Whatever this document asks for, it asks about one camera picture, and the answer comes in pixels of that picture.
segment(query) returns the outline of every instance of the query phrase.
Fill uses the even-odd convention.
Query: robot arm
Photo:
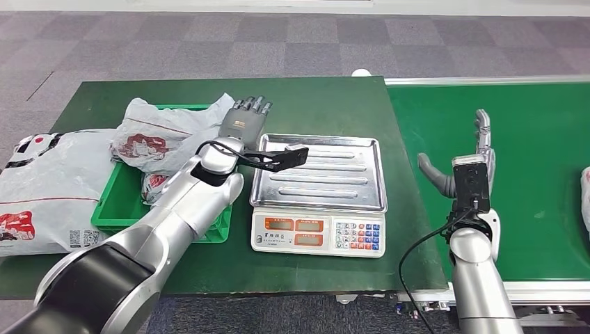
[[[37,289],[35,309],[4,333],[136,333],[191,242],[241,193],[236,166],[279,171],[305,163],[307,148],[248,150],[271,106],[261,108],[262,100],[238,100],[219,137],[201,145],[137,223],[58,262]]]
[[[476,112],[476,154],[453,159],[454,175],[442,174],[428,157],[418,156],[420,170],[448,198],[455,198],[444,236],[450,247],[453,289],[459,326],[464,333],[523,333],[504,289],[495,261],[500,246],[500,218],[490,206],[495,171],[490,118]]]

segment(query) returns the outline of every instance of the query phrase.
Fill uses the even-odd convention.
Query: white object
[[[201,111],[163,109],[133,99],[113,137],[113,155],[147,174],[174,175],[204,141],[217,137],[234,99],[223,94]]]
[[[255,207],[250,244],[259,252],[381,257],[385,214]]]
[[[0,256],[67,253],[102,241],[90,224],[113,171],[114,129],[23,139],[0,174]]]
[[[358,70],[354,70],[352,72],[352,77],[370,77],[371,72],[365,70],[364,68],[359,68]]]
[[[582,219],[586,229],[590,232],[590,167],[582,171]]]
[[[143,204],[152,205],[162,197],[162,189],[170,176],[143,174],[141,180],[141,197]]]
[[[351,301],[355,301],[356,297],[358,297],[357,294],[337,294],[336,301],[342,305],[347,305]]]

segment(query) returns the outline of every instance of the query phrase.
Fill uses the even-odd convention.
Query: green crate
[[[159,105],[158,109],[183,108],[203,110],[208,104]],[[100,200],[90,219],[99,230],[115,234],[137,222],[150,210],[141,198],[141,171],[118,162],[106,183]],[[228,239],[232,206],[225,208],[198,243],[217,244]]]

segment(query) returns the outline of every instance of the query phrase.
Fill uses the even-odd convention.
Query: green tabletop
[[[396,85],[388,92],[432,228],[446,222],[451,200],[419,175],[417,153],[451,173],[452,157],[475,150],[473,120],[483,108],[497,156],[491,203],[502,222],[502,279],[590,280],[580,213],[580,176],[590,166],[590,83]],[[448,254],[443,238],[438,247]]]
[[[265,131],[370,136],[381,145],[389,210],[387,250],[380,259],[256,253],[250,247],[246,187],[233,207],[224,244],[194,244],[165,287],[167,294],[367,292],[400,290],[397,263],[430,228],[383,78],[226,79],[83,83],[51,129],[70,132],[116,127],[134,97],[152,104],[202,104],[223,92],[234,98],[265,95],[274,102]],[[12,257],[0,264],[0,296],[33,296],[59,255]],[[446,286],[436,245],[408,258],[404,275],[417,289]]]

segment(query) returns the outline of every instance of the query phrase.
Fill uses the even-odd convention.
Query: white plastic bag
[[[590,167],[582,171],[582,219],[586,229],[590,232]]]
[[[113,137],[113,156],[147,174],[174,175],[204,141],[217,137],[234,99],[223,94],[208,109],[163,109],[133,99]]]
[[[0,174],[0,256],[67,253],[106,235],[90,224],[114,167],[114,129],[23,139]]]
[[[158,174],[143,174],[141,180],[141,197],[143,204],[152,205],[162,197],[164,184],[170,177]]]

